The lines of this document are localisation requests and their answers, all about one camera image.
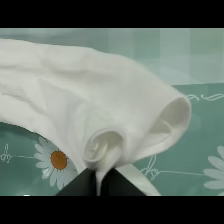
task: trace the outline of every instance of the yellow flower center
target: yellow flower center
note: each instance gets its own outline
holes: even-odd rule
[[[58,170],[63,170],[67,166],[67,158],[63,152],[54,151],[51,154],[51,163],[54,166],[54,168]]]

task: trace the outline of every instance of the daisy print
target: daisy print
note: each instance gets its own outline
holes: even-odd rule
[[[50,179],[50,186],[57,184],[59,190],[77,176],[73,162],[53,143],[39,137],[40,144],[35,144],[38,153],[34,157],[39,160],[36,167],[42,169],[42,179]]]
[[[224,146],[218,146],[217,150],[221,158],[208,157],[208,161],[215,169],[204,170],[206,176],[213,178],[213,180],[206,182],[204,187],[211,190],[221,190],[219,196],[224,196]]]

